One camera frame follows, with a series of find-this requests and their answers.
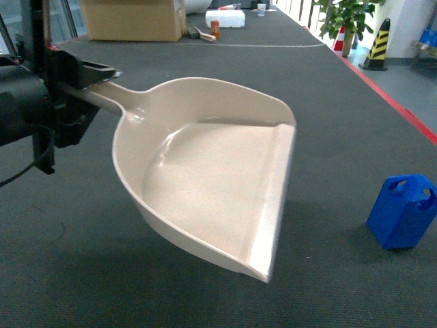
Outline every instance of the black cable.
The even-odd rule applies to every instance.
[[[34,167],[35,165],[37,165],[40,161],[42,161],[43,159],[45,159],[52,151],[53,146],[55,145],[55,134],[54,132],[48,128],[47,126],[44,125],[37,125],[37,124],[28,124],[27,127],[32,128],[33,131],[35,131],[35,133],[45,133],[48,136],[50,136],[50,143],[47,145],[47,149],[45,152],[43,152],[38,158],[36,158],[29,166],[27,166],[24,170],[18,172],[17,174],[15,174],[14,176],[12,176],[11,178],[8,178],[2,182],[0,182],[0,188],[7,185],[8,183],[11,183],[12,181],[20,178],[24,173],[26,173],[27,171],[29,171],[32,167]]]

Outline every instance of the orange can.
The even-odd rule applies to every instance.
[[[217,39],[220,38],[220,28],[218,20],[211,20],[211,35],[215,36]]]

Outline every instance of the gray carpet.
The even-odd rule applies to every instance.
[[[199,24],[201,17],[188,18]],[[83,141],[0,189],[0,327],[433,327],[437,224],[408,251],[385,251],[365,226],[384,179],[437,183],[437,148],[325,46],[280,12],[246,13],[216,45],[63,45],[124,71],[146,90],[213,77],[285,101],[298,134],[270,284],[174,247],[142,220],[117,179],[118,117],[100,111]],[[31,158],[28,139],[0,149],[2,178]]]

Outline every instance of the white line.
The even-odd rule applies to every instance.
[[[315,48],[317,46],[326,46],[324,43],[312,44],[309,46],[279,46],[279,45],[262,45],[262,44],[219,44],[219,43],[174,43],[182,46],[234,46],[238,48]]]

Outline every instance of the white dustpan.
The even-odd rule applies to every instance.
[[[144,219],[178,247],[268,282],[296,122],[282,101],[214,79],[134,92],[67,92],[120,113],[118,176]]]

